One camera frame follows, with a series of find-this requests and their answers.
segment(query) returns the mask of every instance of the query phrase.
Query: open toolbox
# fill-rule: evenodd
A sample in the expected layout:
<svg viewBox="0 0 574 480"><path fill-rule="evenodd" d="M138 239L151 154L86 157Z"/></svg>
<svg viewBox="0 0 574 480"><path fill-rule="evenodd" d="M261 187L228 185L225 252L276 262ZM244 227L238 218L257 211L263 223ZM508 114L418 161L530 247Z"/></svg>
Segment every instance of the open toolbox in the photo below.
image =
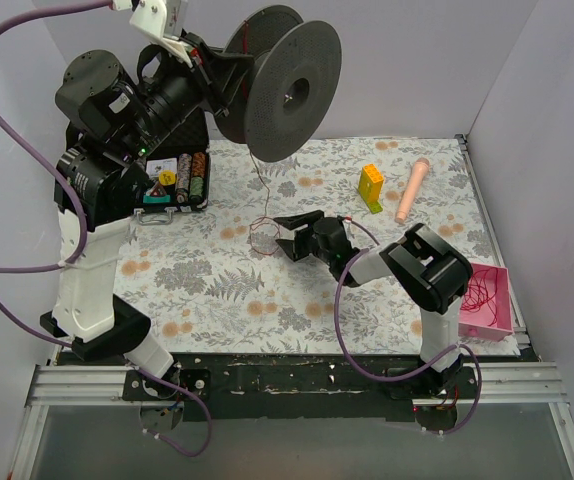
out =
<svg viewBox="0 0 574 480"><path fill-rule="evenodd" d="M465 294L465 301L460 310L458 321L458 334L499 342L514 333L511 319L509 274L506 268L494 265L472 263L471 266L474 273L469 282L469 289L471 290L477 281L479 288L483 286L487 292L494 294L493 298L490 298L486 304L469 311L464 308L467 302L467 294Z"/></svg>
<svg viewBox="0 0 574 480"><path fill-rule="evenodd" d="M211 157L203 110L196 109L155 150L145 170L155 185L142 193L136 205L141 224L171 223L176 212L198 212L207 207ZM144 215L161 213L167 214L167 221L144 220Z"/></svg>

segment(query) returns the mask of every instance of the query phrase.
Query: pink bin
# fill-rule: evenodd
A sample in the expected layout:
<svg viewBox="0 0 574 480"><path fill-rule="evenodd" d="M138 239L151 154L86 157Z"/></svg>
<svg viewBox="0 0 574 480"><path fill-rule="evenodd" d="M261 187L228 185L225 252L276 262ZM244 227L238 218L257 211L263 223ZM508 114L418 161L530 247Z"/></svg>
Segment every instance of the pink bin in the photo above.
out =
<svg viewBox="0 0 574 480"><path fill-rule="evenodd" d="M479 263L472 263L471 266L474 268L474 275L482 269L492 268L498 270L498 284L495 287L495 275L487 275L486 280L489 290L493 291L494 288L496 289L496 296L492 302L495 303L498 321L495 325L490 326L494 321L494 314L487 305L483 306L478 312L466 312L461 310L460 320L458 322L458 334L461 336L484 338L485 340L500 342L507 335L514 333L514 326L511 320L509 275L507 269L493 265L481 265Z"/></svg>

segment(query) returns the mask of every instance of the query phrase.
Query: sticker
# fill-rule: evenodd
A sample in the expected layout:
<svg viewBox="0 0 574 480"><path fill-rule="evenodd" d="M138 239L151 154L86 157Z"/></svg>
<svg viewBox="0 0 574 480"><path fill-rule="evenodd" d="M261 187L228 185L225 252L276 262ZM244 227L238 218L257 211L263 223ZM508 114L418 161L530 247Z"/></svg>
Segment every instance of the sticker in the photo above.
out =
<svg viewBox="0 0 574 480"><path fill-rule="evenodd" d="M165 170L169 170L170 172L176 171L175 158L167 158L165 160L149 160L147 162L146 171L147 175L149 175L149 178L158 179L158 176Z"/></svg>
<svg viewBox="0 0 574 480"><path fill-rule="evenodd" d="M171 185L176 185L176 174L169 170L160 172L158 175L158 181L164 186L169 187Z"/></svg>
<svg viewBox="0 0 574 480"><path fill-rule="evenodd" d="M121 93L120 97L109 104L109 108L114 113L120 113L125 109L127 105L129 105L129 97L127 97L127 95L124 93Z"/></svg>

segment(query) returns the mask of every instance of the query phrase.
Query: gray floor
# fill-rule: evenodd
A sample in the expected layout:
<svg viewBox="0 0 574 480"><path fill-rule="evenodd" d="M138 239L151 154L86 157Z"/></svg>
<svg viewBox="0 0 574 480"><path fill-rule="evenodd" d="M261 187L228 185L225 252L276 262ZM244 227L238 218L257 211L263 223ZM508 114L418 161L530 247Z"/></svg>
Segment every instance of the gray floor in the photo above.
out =
<svg viewBox="0 0 574 480"><path fill-rule="evenodd" d="M200 444L204 424L179 427L172 437ZM469 426L443 440L376 419L219 421L198 459L144 436L136 408L52 407L32 478L571 477L547 405L481 405Z"/></svg>

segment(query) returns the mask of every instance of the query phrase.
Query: black case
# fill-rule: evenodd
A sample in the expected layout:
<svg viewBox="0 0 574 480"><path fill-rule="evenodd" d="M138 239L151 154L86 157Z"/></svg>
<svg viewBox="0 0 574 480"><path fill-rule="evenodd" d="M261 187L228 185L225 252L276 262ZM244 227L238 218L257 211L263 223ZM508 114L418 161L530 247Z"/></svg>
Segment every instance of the black case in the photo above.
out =
<svg viewBox="0 0 574 480"><path fill-rule="evenodd" d="M205 119L205 112L197 108L187 120L183 122L169 138L158 147L154 153L148 157L150 160L164 160L166 158L178 158L182 154L193 155L195 153L205 154L205 185L203 189L204 198L199 204L195 203L182 203L176 201L176 196L172 195L172 202L170 203L144 203L143 198L140 198L136 209L144 214L148 213L169 213L172 209L180 212L198 212L204 210L209 202L209 177L211 173L211 156L209 155L209 133L207 131L207 121Z"/></svg>

